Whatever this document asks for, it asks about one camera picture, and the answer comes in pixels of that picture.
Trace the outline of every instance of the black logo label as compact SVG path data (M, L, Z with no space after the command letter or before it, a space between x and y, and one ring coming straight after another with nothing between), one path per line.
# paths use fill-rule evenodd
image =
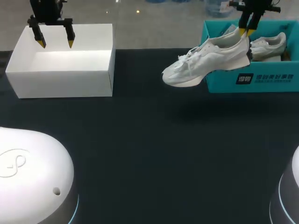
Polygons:
M237 85L250 84L253 78L253 73L240 73L236 81Z

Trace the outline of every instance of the black robotic arm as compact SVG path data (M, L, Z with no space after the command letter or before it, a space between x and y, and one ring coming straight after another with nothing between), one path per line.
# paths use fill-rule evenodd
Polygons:
M64 26L70 48L75 40L75 33L72 27L73 19L61 18L63 3L67 0L30 0L34 15L28 19L29 27L32 28L35 40L43 47L46 47L46 41L38 26L38 23L44 23L49 26Z
M238 11L242 11L242 16L239 20L240 35L247 31L247 36L250 36L256 31L258 23L265 11L273 11L280 13L280 7L276 7L272 0L243 0L243 2L230 1L229 6L236 7Z

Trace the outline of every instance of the small hole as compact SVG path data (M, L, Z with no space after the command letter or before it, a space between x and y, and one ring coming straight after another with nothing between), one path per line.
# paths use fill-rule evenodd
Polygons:
M60 189L59 188L53 188L53 193L57 196L60 195Z

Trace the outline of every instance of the shoe sole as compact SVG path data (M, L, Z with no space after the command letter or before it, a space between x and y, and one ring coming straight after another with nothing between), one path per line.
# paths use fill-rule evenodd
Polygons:
M252 60L252 52L251 52L251 40L249 40L249 50L246 53L246 56L236 59L234 60L233 63L225 63L223 65L221 65L218 69L215 70L224 70L224 71L230 71L230 70L235 70L235 69L240 69L240 68L244 68L250 65L250 61ZM201 81L210 73L212 73L213 71L208 72L205 76L199 76L196 77L193 80L184 82L184 83L179 83L179 84L168 84L174 87L192 87L192 86L196 86L199 83L201 83Z

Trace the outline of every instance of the embossed logo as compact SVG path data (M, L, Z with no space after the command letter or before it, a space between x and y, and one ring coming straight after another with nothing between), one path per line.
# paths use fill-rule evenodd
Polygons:
M25 149L9 149L0 154L0 177L8 178L18 173L18 168L26 163L25 153L29 151Z

